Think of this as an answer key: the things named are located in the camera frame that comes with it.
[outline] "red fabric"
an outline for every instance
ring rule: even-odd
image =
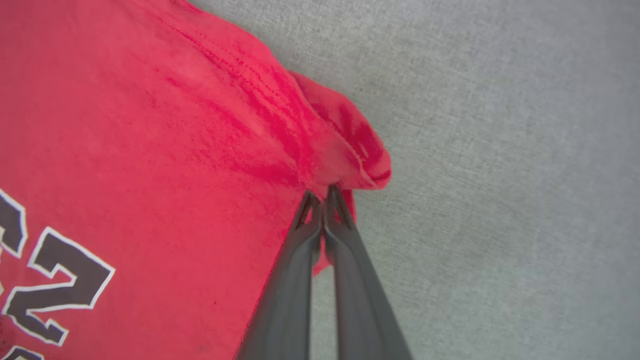
[[[339,182],[353,211],[390,179],[344,96],[186,1],[4,0],[0,44],[0,189],[28,230],[3,244],[0,358],[230,359],[304,189]],[[34,309],[59,343],[8,310],[70,280],[29,266],[47,227],[115,271],[92,309]]]

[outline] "black number print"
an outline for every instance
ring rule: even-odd
[[[11,255],[20,258],[27,240],[24,206],[0,189],[0,244]]]
[[[12,347],[0,360],[44,360],[44,356],[23,347]]]
[[[9,294],[3,314],[28,334],[62,346],[68,330],[48,319],[43,323],[34,311],[93,309],[115,269],[84,247],[47,227],[29,260],[29,267],[52,279],[62,271],[71,279],[61,284],[16,286]]]

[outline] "gray table surface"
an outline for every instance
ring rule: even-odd
[[[640,359],[639,1],[193,2],[382,137],[359,226],[416,360]]]

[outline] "white outline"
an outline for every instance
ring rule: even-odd
[[[71,271],[69,271],[69,269],[65,268],[64,266],[56,263],[56,265],[53,267],[53,270],[50,272],[47,269],[43,268],[42,266],[38,265],[35,263],[35,259],[38,257],[38,253],[40,252],[40,249],[42,248],[42,244],[44,242],[44,240],[47,238],[47,235],[53,235],[55,236],[57,239],[59,239],[60,241],[71,245],[73,247],[75,247],[76,249],[80,250],[80,252],[82,252],[86,257],[90,258],[91,260],[95,261],[96,263],[98,263],[100,266],[104,267],[105,269],[109,270],[109,275],[107,275],[107,278],[102,282],[102,285],[100,286],[100,288],[98,289],[98,291],[96,291],[96,293],[93,295],[93,298],[91,300],[91,304],[87,305],[82,305],[82,304],[66,304],[66,305],[56,305],[56,306],[49,306],[49,307],[43,307],[41,309],[27,309],[26,314],[28,316],[32,316],[33,318],[38,319],[40,322],[44,323],[44,325],[49,328],[51,325],[54,325],[55,327],[57,327],[60,331],[63,332],[62,337],[60,338],[60,342],[57,343],[55,341],[46,339],[41,337],[41,335],[36,334],[35,332],[30,331],[29,329],[23,327],[18,321],[16,321],[15,317],[12,315],[7,314],[7,310],[9,309],[9,305],[11,304],[11,301],[13,300],[13,296],[18,292],[18,291],[22,291],[22,292],[29,292],[29,291],[38,291],[38,290],[46,290],[46,289],[57,289],[57,288],[69,288],[69,287],[73,287],[73,285],[76,283],[76,279],[77,279],[77,275],[73,274]],[[13,290],[11,291],[11,293],[9,294],[9,296],[6,299],[6,304],[4,305],[4,308],[2,310],[2,314],[9,316],[12,320],[13,323],[21,328],[24,332],[28,333],[31,336],[34,336],[46,343],[49,344],[53,344],[53,345],[57,345],[59,347],[62,346],[62,344],[64,344],[65,339],[67,338],[67,335],[69,333],[68,329],[65,329],[64,327],[62,327],[60,324],[58,324],[55,320],[53,319],[48,319],[47,322],[43,322],[42,319],[40,319],[39,317],[37,317],[36,315],[33,314],[33,311],[38,311],[39,313],[46,313],[49,311],[57,311],[57,310],[63,310],[63,309],[93,309],[95,302],[98,301],[98,298],[100,297],[100,294],[102,294],[102,291],[104,291],[104,288],[107,286],[107,284],[109,284],[109,281],[111,281],[111,278],[113,277],[113,274],[115,273],[116,269],[113,268],[111,265],[105,263],[101,258],[98,258],[96,255],[92,254],[89,250],[87,250],[86,248],[84,248],[82,245],[74,242],[73,240],[61,235],[59,232],[55,231],[54,229],[52,229],[51,227],[47,226],[43,231],[42,234],[40,235],[39,239],[38,239],[38,244],[36,245],[35,249],[33,249],[33,253],[31,255],[31,259],[29,259],[29,263],[28,263],[28,267],[33,268],[35,270],[38,270],[39,272],[41,272],[42,274],[44,274],[46,277],[53,279],[53,277],[58,273],[58,271],[62,271],[66,276],[68,276],[70,278],[70,281],[68,282],[58,282],[56,284],[47,284],[47,285],[38,285],[38,286],[15,286],[13,288]]]
[[[21,350],[24,350],[24,351],[26,351],[26,352],[30,352],[30,353],[32,353],[33,355],[40,356],[40,360],[44,360],[44,355],[39,354],[38,352],[35,352],[35,351],[33,351],[33,350],[29,350],[28,348],[19,347],[18,345],[14,345],[14,346],[12,346],[12,347],[11,347],[11,350],[9,350],[9,352],[8,352],[8,353],[6,353],[6,355],[5,355],[2,359],[0,359],[0,360],[7,360],[7,359],[9,358],[9,356],[11,356],[11,355],[13,354],[13,352],[15,351],[15,349],[17,349],[17,348],[19,348],[19,349],[21,349]],[[16,357],[16,358],[15,358],[15,360],[20,360],[20,359],[27,360],[27,359],[25,359],[23,356],[19,356],[19,357]]]
[[[20,228],[22,229],[22,239],[20,239],[20,243],[18,244],[18,252],[15,252],[13,251],[13,249],[10,249],[2,241],[0,241],[0,246],[4,247],[9,252],[9,254],[20,259],[22,257],[22,250],[24,249],[24,244],[27,243],[27,237],[28,237],[27,209],[25,209],[24,206],[22,206],[19,202],[14,200],[13,197],[10,197],[9,194],[4,192],[4,190],[2,190],[1,188],[0,188],[0,197],[2,197],[6,202],[11,204],[16,210],[20,211]],[[0,231],[0,239],[2,239],[2,236],[4,236],[5,228],[0,225],[0,229],[2,229],[2,231]]]

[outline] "jersey number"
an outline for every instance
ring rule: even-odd
[[[4,229],[3,234],[0,234],[1,242],[4,248],[19,257],[26,239],[24,208],[19,204],[18,207],[15,206],[15,201],[13,204],[7,201],[8,196],[1,190],[0,195],[4,200],[4,204],[0,201],[0,226]],[[115,272],[113,267],[96,255],[50,227],[40,235],[28,266],[50,279],[62,271],[70,281],[39,286],[16,286],[7,298],[3,314],[11,317],[26,333],[57,346],[62,346],[68,330],[53,319],[41,321],[33,312],[93,309]]]

